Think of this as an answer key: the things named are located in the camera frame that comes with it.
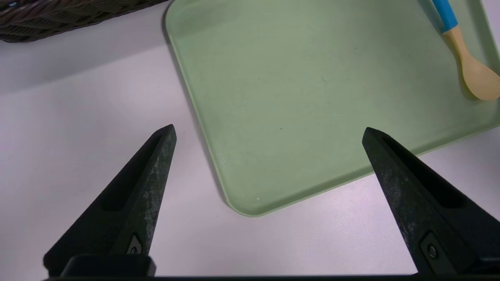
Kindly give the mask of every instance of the wooden spoon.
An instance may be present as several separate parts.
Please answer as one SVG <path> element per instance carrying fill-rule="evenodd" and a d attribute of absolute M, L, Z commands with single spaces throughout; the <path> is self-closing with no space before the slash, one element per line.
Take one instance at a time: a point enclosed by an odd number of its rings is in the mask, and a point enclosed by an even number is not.
<path fill-rule="evenodd" d="M 492 101 L 500 97 L 500 76 L 471 55 L 448 0 L 432 0 L 432 2 L 444 24 L 442 33 L 451 39 L 458 52 L 467 88 L 480 100 Z"/>

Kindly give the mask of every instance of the white table surface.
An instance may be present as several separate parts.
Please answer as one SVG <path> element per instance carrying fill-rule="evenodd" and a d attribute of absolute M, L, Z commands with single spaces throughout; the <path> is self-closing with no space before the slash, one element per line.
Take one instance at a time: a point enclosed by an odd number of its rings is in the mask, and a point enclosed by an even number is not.
<path fill-rule="evenodd" d="M 484 5 L 500 46 L 500 1 Z M 168 124 L 177 145 L 150 251 L 157 275 L 415 273 L 374 175 L 258 218 L 224 203 L 162 33 L 166 7 L 0 43 L 1 279 L 45 278 L 44 253 Z M 498 219 L 499 143 L 496 128 L 422 159 Z"/>

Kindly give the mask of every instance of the blue handle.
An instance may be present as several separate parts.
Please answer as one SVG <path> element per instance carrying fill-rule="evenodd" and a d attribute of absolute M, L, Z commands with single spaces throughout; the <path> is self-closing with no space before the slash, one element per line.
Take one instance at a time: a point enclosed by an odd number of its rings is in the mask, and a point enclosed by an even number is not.
<path fill-rule="evenodd" d="M 437 13 L 441 17 L 442 24 L 444 25 L 442 33 L 449 31 L 459 24 L 448 0 L 432 0 L 432 2 L 434 6 L 436 6 Z"/>

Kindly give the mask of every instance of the green tray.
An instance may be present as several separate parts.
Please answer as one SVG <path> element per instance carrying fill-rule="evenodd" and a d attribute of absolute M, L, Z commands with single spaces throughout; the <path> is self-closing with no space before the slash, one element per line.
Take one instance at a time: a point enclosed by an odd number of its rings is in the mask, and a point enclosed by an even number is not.
<path fill-rule="evenodd" d="M 499 72 L 480 1 L 450 1 Z M 427 0 L 176 0 L 166 30 L 227 203 L 255 217 L 372 172 L 366 127 L 415 154 L 500 125 Z"/>

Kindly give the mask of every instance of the wicker basket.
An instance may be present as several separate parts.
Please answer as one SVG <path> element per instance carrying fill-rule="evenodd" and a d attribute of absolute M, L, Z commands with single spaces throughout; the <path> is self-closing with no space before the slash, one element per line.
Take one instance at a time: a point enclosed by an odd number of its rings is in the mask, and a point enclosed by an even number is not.
<path fill-rule="evenodd" d="M 0 0 L 0 40 L 30 42 L 167 0 Z"/>

